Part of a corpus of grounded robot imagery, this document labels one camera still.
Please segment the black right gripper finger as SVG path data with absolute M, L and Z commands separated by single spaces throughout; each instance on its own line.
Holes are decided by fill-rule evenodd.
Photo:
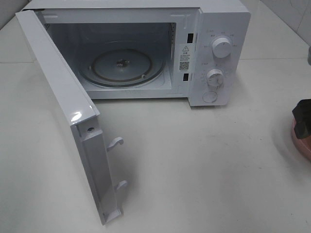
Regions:
M 307 121 L 311 118 L 311 99 L 300 100 L 292 110 L 296 121 Z
M 311 121 L 297 121 L 294 126 L 294 133 L 298 139 L 305 139 L 311 135 Z

